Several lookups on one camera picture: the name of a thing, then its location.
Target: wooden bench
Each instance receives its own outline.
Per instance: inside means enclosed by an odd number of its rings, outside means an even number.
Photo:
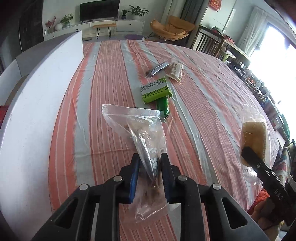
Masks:
[[[108,28],[109,38],[111,38],[111,27],[116,27],[116,23],[94,25],[93,28],[96,28],[96,38],[98,39],[98,37],[99,37],[100,28]]]

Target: television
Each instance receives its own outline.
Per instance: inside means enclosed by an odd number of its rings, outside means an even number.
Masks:
[[[79,21],[118,16],[120,0],[101,0],[80,4]]]

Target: purple mat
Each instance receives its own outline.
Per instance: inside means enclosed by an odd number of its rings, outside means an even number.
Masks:
[[[141,40],[144,36],[143,35],[137,35],[137,34],[127,34],[124,37],[126,39],[129,39],[129,40]]]

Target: orange cushion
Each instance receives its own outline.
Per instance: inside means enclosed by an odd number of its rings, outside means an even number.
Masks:
[[[176,28],[174,27],[173,25],[171,24],[167,24],[165,26],[165,30],[172,33],[172,34],[175,34],[175,35],[183,35],[183,34],[186,34],[186,31],[184,31],[184,29],[180,29],[180,28]]]

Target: white curtain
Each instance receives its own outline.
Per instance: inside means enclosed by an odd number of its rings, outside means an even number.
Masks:
[[[259,43],[267,26],[266,17],[267,13],[265,11],[254,7],[250,20],[237,44],[247,55],[253,53]]]
[[[170,15],[180,17],[186,0],[168,0],[161,18],[161,23],[166,24]]]

